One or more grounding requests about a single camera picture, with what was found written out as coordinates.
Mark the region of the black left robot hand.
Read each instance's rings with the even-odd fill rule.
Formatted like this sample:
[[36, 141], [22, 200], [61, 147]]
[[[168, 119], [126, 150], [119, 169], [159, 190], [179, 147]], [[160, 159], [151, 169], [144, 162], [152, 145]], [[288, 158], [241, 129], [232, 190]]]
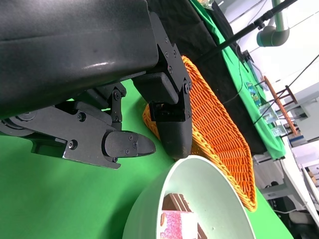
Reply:
[[145, 0], [3, 0], [0, 132], [36, 154], [118, 169], [119, 158], [155, 153], [122, 130], [122, 81], [148, 102], [166, 153], [192, 145], [191, 80]]

